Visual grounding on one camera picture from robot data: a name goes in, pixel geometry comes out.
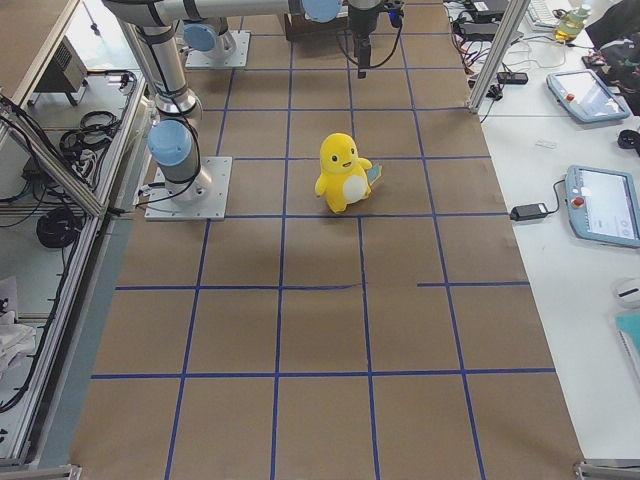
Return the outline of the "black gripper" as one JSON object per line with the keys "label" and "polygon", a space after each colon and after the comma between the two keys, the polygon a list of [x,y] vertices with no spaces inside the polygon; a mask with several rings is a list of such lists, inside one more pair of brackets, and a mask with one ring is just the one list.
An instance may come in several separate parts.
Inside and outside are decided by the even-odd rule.
{"label": "black gripper", "polygon": [[354,41],[354,54],[359,68],[369,68],[370,35],[377,27],[379,0],[348,0],[348,26]]}

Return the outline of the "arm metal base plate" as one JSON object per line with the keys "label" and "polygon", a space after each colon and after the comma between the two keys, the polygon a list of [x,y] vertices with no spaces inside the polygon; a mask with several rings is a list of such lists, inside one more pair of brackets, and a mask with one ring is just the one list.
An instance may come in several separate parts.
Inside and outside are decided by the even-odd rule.
{"label": "arm metal base plate", "polygon": [[225,218],[232,158],[201,158],[201,170],[194,183],[184,186],[167,183],[153,189],[144,217],[148,221],[216,220]]}
{"label": "arm metal base plate", "polygon": [[226,31],[217,35],[204,25],[189,25],[184,40],[189,47],[187,70],[244,68],[247,64],[251,33]]}

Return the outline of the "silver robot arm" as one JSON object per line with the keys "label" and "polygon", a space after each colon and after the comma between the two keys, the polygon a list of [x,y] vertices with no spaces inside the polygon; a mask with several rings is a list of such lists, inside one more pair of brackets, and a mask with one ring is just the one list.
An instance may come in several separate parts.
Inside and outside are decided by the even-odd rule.
{"label": "silver robot arm", "polygon": [[147,82],[155,88],[156,106],[165,115],[181,116],[196,106],[175,40],[178,20],[205,22],[234,16],[300,15],[318,23],[337,17],[342,1],[105,1],[103,5],[136,35],[129,42],[143,60]]}
{"label": "silver robot arm", "polygon": [[184,21],[183,38],[190,48],[213,58],[228,57],[237,49],[226,17]]}

